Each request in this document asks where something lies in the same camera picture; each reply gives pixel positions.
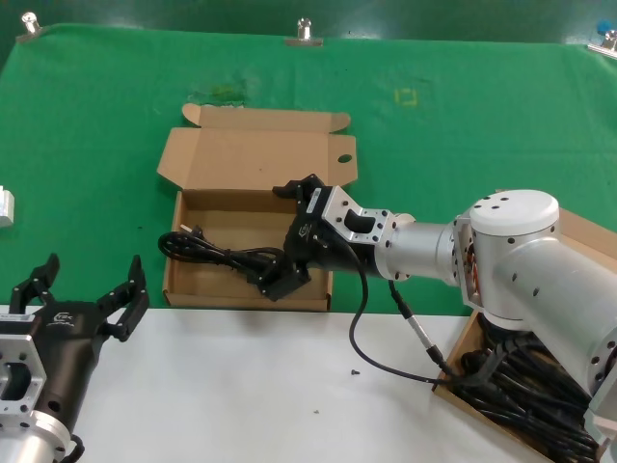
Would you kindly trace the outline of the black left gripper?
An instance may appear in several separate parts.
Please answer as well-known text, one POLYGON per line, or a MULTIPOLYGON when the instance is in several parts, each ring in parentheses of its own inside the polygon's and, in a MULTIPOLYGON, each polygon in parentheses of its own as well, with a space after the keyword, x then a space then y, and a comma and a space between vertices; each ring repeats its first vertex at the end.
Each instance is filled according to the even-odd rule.
POLYGON ((106 337, 127 341, 148 309, 149 296, 138 255, 133 257, 126 281, 96 304, 55 302, 50 288, 59 270, 55 253, 35 267, 28 279, 13 288, 12 313, 25 313, 36 298, 45 305, 34 312, 31 329, 46 375, 35 409, 72 429, 106 337))

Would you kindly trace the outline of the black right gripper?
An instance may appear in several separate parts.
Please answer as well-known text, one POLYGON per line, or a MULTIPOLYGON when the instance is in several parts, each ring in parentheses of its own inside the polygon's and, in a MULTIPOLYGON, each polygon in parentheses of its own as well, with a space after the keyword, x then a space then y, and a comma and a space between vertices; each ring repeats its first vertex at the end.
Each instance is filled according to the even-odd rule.
MULTIPOLYGON (((273 194, 292 200, 296 211, 305 211, 312 193, 324 182, 315 174, 274 186, 273 194)), ((281 300, 311 281, 308 267, 328 271, 357 270, 356 261, 367 276, 380 278, 375 263, 375 247, 354 244, 341 237, 326 221, 305 213, 298 214, 285 236, 286 256, 251 256, 247 282, 271 301, 281 300)))

